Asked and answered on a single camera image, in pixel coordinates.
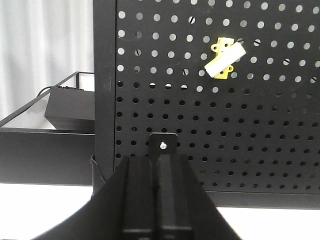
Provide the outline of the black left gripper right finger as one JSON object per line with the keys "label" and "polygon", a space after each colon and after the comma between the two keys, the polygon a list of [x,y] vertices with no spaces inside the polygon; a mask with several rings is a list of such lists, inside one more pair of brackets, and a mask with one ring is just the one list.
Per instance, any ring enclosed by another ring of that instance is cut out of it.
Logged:
{"label": "black left gripper right finger", "polygon": [[185,155],[161,155],[157,177],[159,240],[239,239],[201,186]]}

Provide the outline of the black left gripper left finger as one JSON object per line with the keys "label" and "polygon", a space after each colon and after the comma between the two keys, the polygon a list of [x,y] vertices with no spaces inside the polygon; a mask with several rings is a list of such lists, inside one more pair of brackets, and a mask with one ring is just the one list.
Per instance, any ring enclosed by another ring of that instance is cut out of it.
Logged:
{"label": "black left gripper left finger", "polygon": [[151,161],[124,157],[90,201],[37,240],[154,240]]}

